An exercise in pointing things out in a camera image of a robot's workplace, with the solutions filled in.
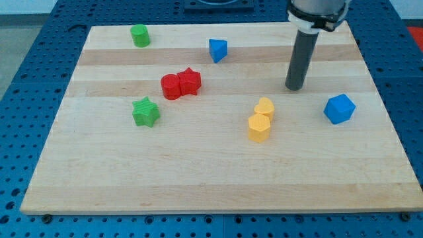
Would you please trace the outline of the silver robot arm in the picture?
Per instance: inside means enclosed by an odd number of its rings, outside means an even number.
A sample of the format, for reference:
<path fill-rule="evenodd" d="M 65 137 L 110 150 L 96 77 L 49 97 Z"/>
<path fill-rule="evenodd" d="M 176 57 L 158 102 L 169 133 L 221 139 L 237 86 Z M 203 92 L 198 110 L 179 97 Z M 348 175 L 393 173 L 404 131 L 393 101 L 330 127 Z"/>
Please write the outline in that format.
<path fill-rule="evenodd" d="M 306 34 L 333 32 L 348 14 L 351 0 L 287 0 L 288 20 Z"/>

